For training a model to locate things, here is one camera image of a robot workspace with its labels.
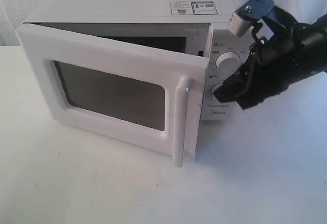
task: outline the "microwave door window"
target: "microwave door window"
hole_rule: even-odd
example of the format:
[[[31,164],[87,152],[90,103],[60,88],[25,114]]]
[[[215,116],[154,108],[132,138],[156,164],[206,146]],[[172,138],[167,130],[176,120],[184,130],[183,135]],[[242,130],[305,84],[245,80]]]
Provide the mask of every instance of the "microwave door window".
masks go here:
[[[70,105],[164,131],[165,89],[106,72],[54,61]]]

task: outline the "microwave control panel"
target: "microwave control panel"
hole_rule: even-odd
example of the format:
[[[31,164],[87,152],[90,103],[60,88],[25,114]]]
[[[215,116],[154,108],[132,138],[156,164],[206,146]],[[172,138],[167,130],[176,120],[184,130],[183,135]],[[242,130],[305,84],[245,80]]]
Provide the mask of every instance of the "microwave control panel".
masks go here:
[[[213,92],[246,61],[252,43],[250,33],[239,38],[228,30],[214,30],[205,79],[201,120],[223,121],[232,115],[237,103],[220,103],[214,97]]]

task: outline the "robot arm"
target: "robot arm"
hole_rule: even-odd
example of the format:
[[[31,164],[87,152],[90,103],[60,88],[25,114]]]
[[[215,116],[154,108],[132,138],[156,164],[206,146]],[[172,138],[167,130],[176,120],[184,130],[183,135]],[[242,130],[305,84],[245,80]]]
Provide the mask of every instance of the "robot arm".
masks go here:
[[[260,19],[274,33],[269,40],[256,36]],[[327,14],[303,24],[273,0],[249,0],[234,13],[229,30],[241,37],[251,26],[255,43],[250,55],[214,92],[219,102],[236,101],[247,109],[327,70]]]

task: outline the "sticker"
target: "sticker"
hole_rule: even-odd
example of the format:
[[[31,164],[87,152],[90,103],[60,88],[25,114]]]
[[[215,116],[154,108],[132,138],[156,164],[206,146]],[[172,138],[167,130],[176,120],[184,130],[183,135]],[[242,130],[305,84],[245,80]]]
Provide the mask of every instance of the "sticker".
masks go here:
[[[192,2],[195,15],[218,14],[214,2]]]
[[[194,15],[191,2],[170,2],[172,15]]]

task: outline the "microwave door handle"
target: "microwave door handle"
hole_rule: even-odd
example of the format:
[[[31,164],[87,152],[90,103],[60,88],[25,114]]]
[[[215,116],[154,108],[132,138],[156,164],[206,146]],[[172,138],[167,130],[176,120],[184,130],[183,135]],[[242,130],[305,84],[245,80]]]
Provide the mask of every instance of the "microwave door handle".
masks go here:
[[[175,89],[172,161],[179,168],[183,166],[186,111],[191,85],[192,79],[184,76]]]

